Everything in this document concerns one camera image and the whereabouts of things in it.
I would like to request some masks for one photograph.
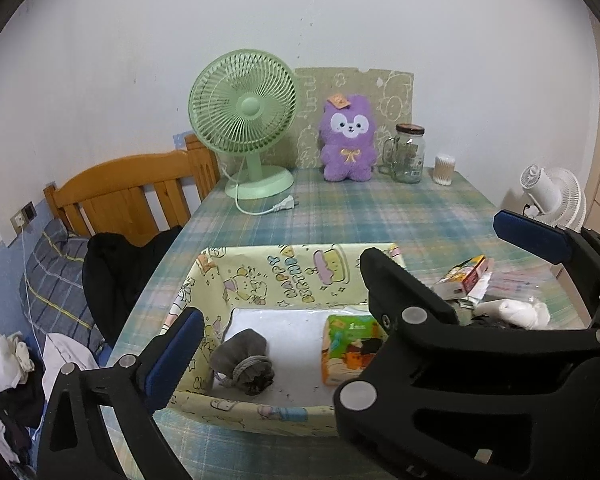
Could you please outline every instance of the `blue gripper pad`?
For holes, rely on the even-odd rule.
[[[501,240],[540,256],[554,265],[571,260],[569,237],[562,229],[511,211],[496,213],[493,217],[493,229]]]
[[[139,356],[138,387],[149,413],[167,406],[205,331],[205,318],[187,307],[163,335],[154,337]]]

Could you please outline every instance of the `power cord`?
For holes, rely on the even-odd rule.
[[[240,163],[240,170],[238,170],[238,174],[240,174],[240,172],[242,171],[243,166],[244,166],[244,159]],[[231,175],[229,175],[227,173],[225,165],[221,166],[221,170],[225,177],[227,177],[231,182],[235,182],[235,206],[238,209],[238,211],[240,211],[241,213],[244,213],[245,215],[262,216],[262,215],[266,215],[269,213],[275,213],[275,212],[281,211],[283,209],[293,209],[296,207],[296,200],[293,198],[292,195],[288,195],[282,202],[278,202],[275,206],[273,206],[270,209],[267,209],[266,211],[259,211],[259,212],[245,211],[244,209],[242,209],[240,207],[240,204],[238,203],[238,186],[240,186],[240,184],[243,184],[243,182],[240,182],[238,179],[233,178]]]
[[[20,237],[22,238],[22,267],[24,273],[24,290],[27,294],[27,306],[29,307],[29,323],[31,324],[31,332],[33,334],[33,339],[36,340],[36,345],[38,345],[38,352],[40,353],[40,360],[42,361],[42,348],[40,348],[40,341],[36,336],[36,328],[33,326],[33,317],[31,316],[31,300],[29,299],[29,280],[27,279],[27,253],[24,247],[24,225],[19,225],[22,228],[20,232]]]

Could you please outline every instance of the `pillow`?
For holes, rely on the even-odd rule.
[[[54,219],[46,225],[29,257],[20,281],[20,299],[24,316],[29,319],[29,293],[31,319],[42,349],[50,332],[75,339],[96,357],[104,346],[82,289],[87,241],[67,232],[62,221]]]

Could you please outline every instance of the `drawstring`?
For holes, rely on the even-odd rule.
[[[234,368],[234,373],[231,374],[231,377],[227,376],[225,378],[221,378],[218,372],[216,372],[216,378],[218,378],[218,381],[220,381],[221,386],[224,386],[225,388],[231,388],[235,386],[235,383],[238,382],[238,378],[240,377],[243,371],[245,371],[250,366],[259,363],[271,364],[271,359],[269,359],[266,355],[251,355],[238,363],[238,365]]]

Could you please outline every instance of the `jar lid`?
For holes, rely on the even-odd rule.
[[[395,131],[402,134],[424,135],[424,128],[422,126],[418,126],[417,124],[396,124]]]

